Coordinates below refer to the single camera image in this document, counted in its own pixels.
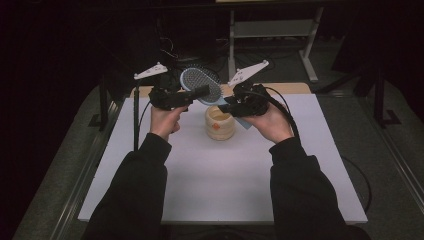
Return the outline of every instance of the metal frame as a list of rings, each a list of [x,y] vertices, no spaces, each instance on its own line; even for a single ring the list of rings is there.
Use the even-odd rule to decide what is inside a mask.
[[[235,38],[247,38],[247,37],[275,37],[275,36],[307,36],[306,45],[303,50],[299,51],[299,56],[302,60],[303,66],[305,67],[308,78],[311,82],[317,82],[318,77],[315,70],[309,60],[309,54],[314,43],[315,36],[319,27],[322,12],[324,7],[319,7],[315,13],[315,17],[312,21],[308,20],[287,20],[287,21],[263,21],[263,22],[243,22],[243,25],[237,25],[234,21],[234,10],[231,10],[230,15],[230,53],[228,57],[228,79],[232,79],[235,75],[235,61],[234,61],[234,39]],[[305,24],[310,25],[309,31],[302,31],[302,27]],[[248,26],[261,25],[266,28],[266,31],[257,31],[255,27],[249,30]]]

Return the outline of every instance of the round mesh object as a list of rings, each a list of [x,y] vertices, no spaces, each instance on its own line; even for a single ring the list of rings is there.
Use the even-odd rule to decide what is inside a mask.
[[[203,104],[214,104],[222,97],[221,86],[217,83],[217,80],[213,79],[213,77],[201,69],[187,68],[181,73],[180,83],[187,91],[192,91],[198,87],[208,85],[210,94],[198,99]]]

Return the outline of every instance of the person's right hand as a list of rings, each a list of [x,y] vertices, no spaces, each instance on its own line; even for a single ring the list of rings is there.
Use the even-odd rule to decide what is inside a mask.
[[[269,104],[268,111],[264,115],[242,117],[242,119],[251,123],[262,136],[274,143],[294,136],[286,117],[272,104]]]

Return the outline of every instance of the wire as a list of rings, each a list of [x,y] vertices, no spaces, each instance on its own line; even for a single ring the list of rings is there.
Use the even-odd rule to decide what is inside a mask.
[[[288,110],[283,105],[281,105],[280,102],[275,100],[273,97],[268,97],[268,96],[262,95],[262,94],[257,93],[257,92],[244,91],[243,93],[247,94],[247,95],[255,95],[255,96],[264,98],[264,99],[268,100],[268,102],[270,102],[276,108],[278,108],[284,114],[284,116],[287,118],[287,120],[289,121],[289,124],[290,124],[290,126],[293,130],[294,136],[297,137],[300,141],[299,130],[297,128],[296,122],[293,119],[293,116],[288,112]]]
[[[140,131],[141,121],[143,120],[144,113],[146,112],[146,109],[147,109],[147,107],[148,107],[149,105],[150,105],[150,100],[149,100],[149,102],[146,104],[146,107],[144,107],[143,113],[141,114],[140,121],[138,122],[138,131]]]
[[[367,184],[367,188],[368,188],[368,201],[364,207],[364,211],[365,213],[368,212],[370,206],[371,206],[371,202],[372,202],[372,190],[371,190],[371,184],[367,178],[367,176],[365,175],[365,173],[355,164],[353,163],[351,160],[349,160],[347,157],[341,155],[342,159],[345,160],[346,162],[350,163],[352,166],[354,166],[356,168],[356,170],[358,170],[358,172],[362,175],[362,177],[365,180],[365,183]]]
[[[291,114],[289,105],[287,104],[286,99],[284,99],[284,97],[283,97],[283,95],[281,95],[281,93],[279,93],[277,90],[275,90],[274,88],[271,88],[271,87],[265,87],[265,89],[269,89],[269,90],[277,93],[278,96],[280,96],[280,98],[283,99],[283,102],[284,102],[284,104],[286,105],[286,108],[287,108],[287,112]]]

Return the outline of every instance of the person's left hand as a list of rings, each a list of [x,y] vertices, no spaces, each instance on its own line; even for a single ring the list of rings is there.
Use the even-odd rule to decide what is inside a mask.
[[[171,111],[162,110],[160,108],[151,107],[150,132],[168,141],[169,134],[180,130],[178,120],[180,114],[186,110],[188,106],[174,108]]]

